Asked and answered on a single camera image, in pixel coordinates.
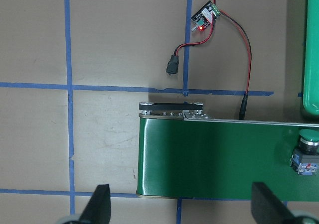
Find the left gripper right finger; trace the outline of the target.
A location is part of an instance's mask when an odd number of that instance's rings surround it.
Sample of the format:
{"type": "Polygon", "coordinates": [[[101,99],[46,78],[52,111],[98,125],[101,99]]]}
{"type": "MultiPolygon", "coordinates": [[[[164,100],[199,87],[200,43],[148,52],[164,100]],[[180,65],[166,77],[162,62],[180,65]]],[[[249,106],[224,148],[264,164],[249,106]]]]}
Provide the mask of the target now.
{"type": "Polygon", "coordinates": [[[258,224],[317,224],[319,220],[307,214],[295,216],[263,182],[253,182],[251,214],[258,224]]]}

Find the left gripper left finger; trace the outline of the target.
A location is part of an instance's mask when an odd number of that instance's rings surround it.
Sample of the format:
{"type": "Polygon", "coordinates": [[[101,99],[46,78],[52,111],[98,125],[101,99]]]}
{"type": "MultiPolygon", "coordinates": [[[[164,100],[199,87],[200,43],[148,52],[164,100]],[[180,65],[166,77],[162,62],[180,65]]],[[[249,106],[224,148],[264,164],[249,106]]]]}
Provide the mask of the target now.
{"type": "Polygon", "coordinates": [[[110,223],[110,187],[98,185],[88,204],[79,215],[69,215],[58,220],[59,224],[109,224],[110,223]]]}

